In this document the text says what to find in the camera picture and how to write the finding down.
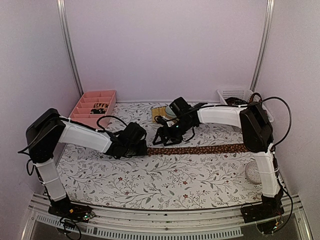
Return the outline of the brown floral tie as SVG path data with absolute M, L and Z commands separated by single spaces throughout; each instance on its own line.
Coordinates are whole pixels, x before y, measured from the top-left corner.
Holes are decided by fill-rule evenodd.
M 148 147 L 146 154 L 155 155 L 205 155 L 205 154 L 229 154 L 246 153 L 249 150 L 243 143 L 222 144 L 212 146 L 188 146 L 188 147 Z

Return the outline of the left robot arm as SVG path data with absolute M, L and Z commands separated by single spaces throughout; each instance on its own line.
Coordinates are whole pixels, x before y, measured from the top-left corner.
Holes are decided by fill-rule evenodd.
M 111 132 L 101 125 L 98 128 L 63 117 L 50 108 L 33 122 L 25 133 L 27 146 L 18 153 L 29 156 L 36 173 L 45 187 L 51 206 L 63 217 L 74 213 L 54 163 L 58 144 L 72 144 L 95 150 L 114 159 L 147 155 L 146 130 L 136 122 L 123 130 Z

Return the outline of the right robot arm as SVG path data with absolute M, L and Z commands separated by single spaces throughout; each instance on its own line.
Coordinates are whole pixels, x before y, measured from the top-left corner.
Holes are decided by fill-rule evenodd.
M 188 104 L 183 97 L 175 99 L 169 108 L 175 115 L 176 123 L 168 125 L 161 116 L 155 121 L 161 124 L 156 131 L 153 144 L 170 146 L 183 141 L 189 129 L 201 124 L 223 124 L 241 128 L 244 146 L 253 154 L 262 183 L 262 203 L 245 207 L 244 210 L 258 211 L 262 218 L 272 214 L 282 214 L 281 199 L 284 188 L 279 177 L 279 166 L 275 157 L 276 143 L 273 138 L 273 127 L 262 108 L 261 102 L 247 105 L 209 105 L 206 102 L 194 106 Z

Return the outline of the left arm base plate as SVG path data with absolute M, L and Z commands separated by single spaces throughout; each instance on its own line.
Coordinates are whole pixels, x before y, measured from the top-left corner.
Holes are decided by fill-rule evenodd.
M 96 216 L 96 214 L 93 212 L 93 209 L 90 206 L 79 204 L 74 204 L 69 210 L 64 211 L 56 207 L 50 206 L 48 209 L 48 213 L 60 218 L 67 218 L 69 220 L 73 220 L 76 223 L 88 223 L 89 220 Z

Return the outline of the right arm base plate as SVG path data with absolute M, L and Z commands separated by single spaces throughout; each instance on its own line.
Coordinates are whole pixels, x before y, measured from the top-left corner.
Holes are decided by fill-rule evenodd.
M 284 214 L 281 201 L 263 201 L 259 204 L 245 203 L 240 208 L 241 215 L 245 223 L 256 222 Z

